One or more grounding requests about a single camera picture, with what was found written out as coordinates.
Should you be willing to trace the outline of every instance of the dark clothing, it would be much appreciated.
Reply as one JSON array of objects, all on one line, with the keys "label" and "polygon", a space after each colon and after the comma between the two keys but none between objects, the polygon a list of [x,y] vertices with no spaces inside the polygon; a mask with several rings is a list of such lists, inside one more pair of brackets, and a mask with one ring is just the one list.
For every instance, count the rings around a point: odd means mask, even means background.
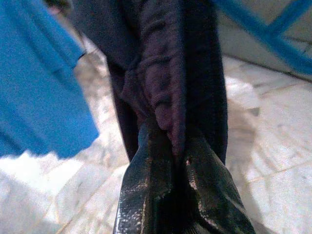
[{"label": "dark clothing", "polygon": [[107,56],[129,158],[137,151],[138,126],[155,116],[175,155],[183,152],[185,125],[192,122],[225,162],[227,104],[210,2],[73,2],[74,25]]}]

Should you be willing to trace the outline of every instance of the tile floor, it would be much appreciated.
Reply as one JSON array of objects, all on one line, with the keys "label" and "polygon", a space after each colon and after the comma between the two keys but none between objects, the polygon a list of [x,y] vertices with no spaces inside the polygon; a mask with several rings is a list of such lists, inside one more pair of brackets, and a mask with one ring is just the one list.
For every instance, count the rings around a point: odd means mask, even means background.
[{"label": "tile floor", "polygon": [[[68,160],[0,159],[0,234],[109,234],[128,161],[105,57],[75,69],[100,136]],[[224,57],[227,167],[260,234],[312,233],[312,84]]]}]

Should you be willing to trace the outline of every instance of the shiny leather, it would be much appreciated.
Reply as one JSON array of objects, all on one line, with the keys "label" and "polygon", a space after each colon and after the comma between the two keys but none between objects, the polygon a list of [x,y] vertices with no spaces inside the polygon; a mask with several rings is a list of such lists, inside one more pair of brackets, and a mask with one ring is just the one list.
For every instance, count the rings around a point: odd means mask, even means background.
[{"label": "shiny leather", "polygon": [[254,234],[232,177],[196,127],[178,166],[153,121],[121,188],[114,234]]}]

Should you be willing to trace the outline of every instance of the blue metal railing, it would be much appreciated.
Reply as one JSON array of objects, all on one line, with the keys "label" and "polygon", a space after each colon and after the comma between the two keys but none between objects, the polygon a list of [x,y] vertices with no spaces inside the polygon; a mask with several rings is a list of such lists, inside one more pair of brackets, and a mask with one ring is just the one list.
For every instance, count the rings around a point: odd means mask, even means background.
[{"label": "blue metal railing", "polygon": [[312,58],[297,50],[282,35],[312,6],[312,0],[293,0],[269,25],[244,7],[239,0],[212,0],[212,2],[291,68],[312,75]]}]

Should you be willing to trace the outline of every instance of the blue fabric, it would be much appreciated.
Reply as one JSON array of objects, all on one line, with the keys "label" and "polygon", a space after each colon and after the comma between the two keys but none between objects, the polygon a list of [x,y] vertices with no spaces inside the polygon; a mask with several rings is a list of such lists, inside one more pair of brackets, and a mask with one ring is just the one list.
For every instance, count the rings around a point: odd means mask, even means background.
[{"label": "blue fabric", "polygon": [[55,151],[98,136],[73,68],[83,52],[41,0],[0,1],[0,156]]},{"label": "blue fabric", "polygon": [[282,33],[312,6],[312,0],[292,1],[270,25],[246,9],[239,0],[212,2],[291,68],[312,75],[312,58],[302,54],[282,36]]}]

